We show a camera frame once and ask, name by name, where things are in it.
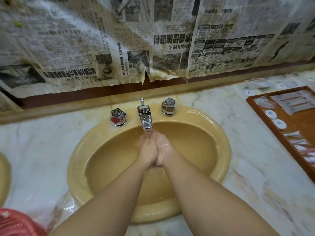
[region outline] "chrome faucet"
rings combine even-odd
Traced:
[[[141,121],[141,125],[144,131],[151,131],[152,130],[152,116],[150,107],[144,104],[144,99],[141,99],[141,105],[138,106],[138,113]]]

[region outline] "white marble surface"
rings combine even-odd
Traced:
[[[299,85],[315,87],[315,72],[287,75],[287,79],[291,77]],[[224,187],[245,200],[280,235],[314,236],[314,183],[245,102],[244,86],[239,83],[167,97],[203,111],[223,127],[232,149]],[[165,97],[148,99],[146,103],[159,103]],[[13,167],[5,207],[27,213],[46,225],[57,200],[67,192],[67,165],[79,140],[107,118],[111,109],[138,105],[139,102],[121,103],[0,126],[0,151]],[[61,220],[75,209],[70,207]],[[177,216],[130,226],[126,235],[192,234],[183,217]]]

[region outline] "sink basin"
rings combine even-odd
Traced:
[[[221,182],[230,165],[230,145],[222,128],[209,116],[185,106],[167,117],[160,104],[150,104],[153,128],[206,175]],[[104,120],[78,143],[69,161],[68,186],[83,205],[110,184],[137,157],[137,141],[144,134],[136,108],[125,111],[127,123],[114,127]],[[180,213],[175,193],[163,168],[152,167],[144,177],[131,219],[142,223]]]

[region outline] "chrome faucet knob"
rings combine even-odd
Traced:
[[[127,114],[116,108],[111,111],[110,120],[115,126],[120,127],[127,122]]]
[[[162,102],[162,112],[166,115],[172,115],[177,110],[177,102],[172,99],[168,98]]]

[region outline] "hand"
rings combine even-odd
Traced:
[[[138,143],[138,162],[142,163],[146,170],[149,169],[157,160],[157,145],[156,145],[156,133],[147,132],[145,135],[140,137]]]
[[[176,150],[172,147],[170,141],[166,138],[165,135],[160,134],[158,131],[154,130],[156,134],[156,144],[158,147],[158,158],[155,162],[157,167],[162,167],[165,163],[165,159],[170,155],[175,154]]]

